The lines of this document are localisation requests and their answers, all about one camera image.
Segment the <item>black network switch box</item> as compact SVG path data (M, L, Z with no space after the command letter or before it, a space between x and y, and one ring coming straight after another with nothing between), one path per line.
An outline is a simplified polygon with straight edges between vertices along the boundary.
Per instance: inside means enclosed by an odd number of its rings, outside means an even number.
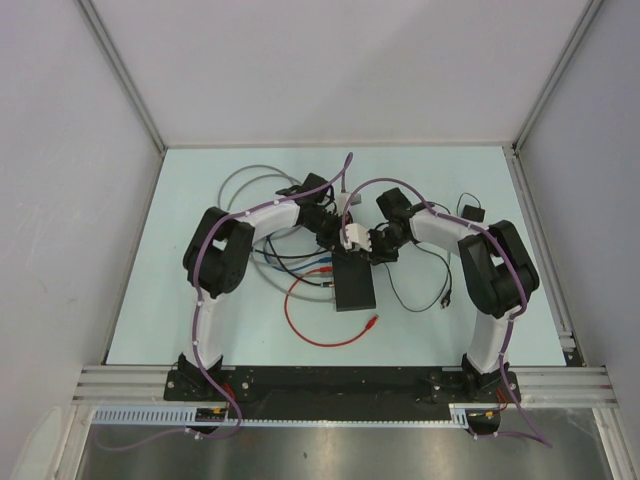
M337 312L373 310L376 297L371 265L359 255L332 256L334 295Z

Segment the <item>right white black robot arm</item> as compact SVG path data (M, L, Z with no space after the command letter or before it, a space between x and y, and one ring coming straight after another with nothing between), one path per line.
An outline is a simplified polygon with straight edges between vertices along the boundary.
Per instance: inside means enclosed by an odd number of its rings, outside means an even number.
M398 188L376 199L387 226L369 231L368 260L395 262L408 243L429 243L460 259L466 291L476 307L474 333L462 357L461 388L484 401L506 382L507 350L515 319L540 286L539 274L516 229L503 220L485 226L423 204L413 205Z

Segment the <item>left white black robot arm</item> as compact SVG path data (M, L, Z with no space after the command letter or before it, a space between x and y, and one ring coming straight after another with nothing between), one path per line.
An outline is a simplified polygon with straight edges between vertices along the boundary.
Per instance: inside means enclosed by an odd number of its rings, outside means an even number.
M223 358L222 342L214 334L215 310L242 282L254 244L296 226L302 207L318 205L334 183L310 174L291 193L278 193L244 211L211 207L203 214L183 256L187 280L196 293L189 346L183 351L184 361L193 367L185 385L197 398L210 399L220 390L221 376L211 369Z

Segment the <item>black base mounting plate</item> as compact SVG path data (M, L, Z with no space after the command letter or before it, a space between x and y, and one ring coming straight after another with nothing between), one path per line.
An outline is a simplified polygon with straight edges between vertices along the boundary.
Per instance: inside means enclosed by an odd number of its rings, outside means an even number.
M517 376L475 378L460 367L227 366L202 374L179 361L163 398L215 402L231 396L246 421L393 422L443 420L452 404L511 403Z

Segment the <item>aluminium front frame rail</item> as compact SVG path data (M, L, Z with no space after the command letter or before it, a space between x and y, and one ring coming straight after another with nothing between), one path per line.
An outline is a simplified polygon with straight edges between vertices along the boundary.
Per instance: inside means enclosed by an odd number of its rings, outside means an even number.
M512 367L531 408L615 408L618 406L604 367ZM86 366L75 404L156 405L162 402L167 366Z

